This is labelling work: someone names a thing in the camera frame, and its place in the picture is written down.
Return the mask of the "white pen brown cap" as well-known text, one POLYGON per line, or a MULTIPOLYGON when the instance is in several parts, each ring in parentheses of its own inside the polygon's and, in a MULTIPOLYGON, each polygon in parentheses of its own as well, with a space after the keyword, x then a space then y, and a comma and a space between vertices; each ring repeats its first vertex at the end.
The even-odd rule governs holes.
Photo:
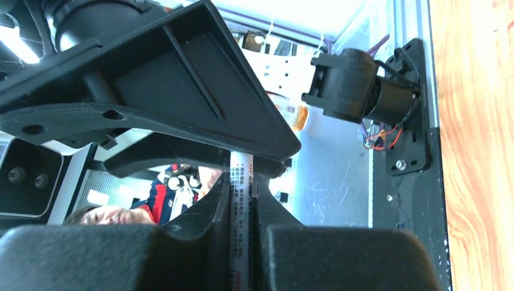
POLYGON ((253 156, 230 153, 229 290, 253 290, 253 156))

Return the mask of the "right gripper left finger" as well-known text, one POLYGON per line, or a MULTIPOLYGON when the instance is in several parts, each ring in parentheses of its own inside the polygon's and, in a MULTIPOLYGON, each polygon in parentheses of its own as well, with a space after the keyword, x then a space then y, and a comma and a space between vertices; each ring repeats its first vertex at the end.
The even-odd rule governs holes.
POLYGON ((2 290, 227 290, 228 200, 211 192, 163 226, 37 226, 1 237, 2 290))

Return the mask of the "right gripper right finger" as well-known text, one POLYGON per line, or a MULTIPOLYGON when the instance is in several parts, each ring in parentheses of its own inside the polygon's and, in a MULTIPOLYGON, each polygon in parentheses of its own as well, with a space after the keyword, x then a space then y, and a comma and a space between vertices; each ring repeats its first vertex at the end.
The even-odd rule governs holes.
POLYGON ((421 242, 402 230, 305 226, 255 175, 256 290, 439 290, 421 242))

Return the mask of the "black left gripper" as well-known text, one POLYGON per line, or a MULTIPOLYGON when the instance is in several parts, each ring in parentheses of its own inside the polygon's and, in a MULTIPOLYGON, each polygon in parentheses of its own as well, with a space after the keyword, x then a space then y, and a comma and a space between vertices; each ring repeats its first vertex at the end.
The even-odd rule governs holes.
POLYGON ((149 130, 103 162, 118 178, 172 164, 227 171, 232 151, 276 177, 301 149, 212 2, 26 6, 45 55, 1 82, 3 132, 110 149, 130 129, 149 130))

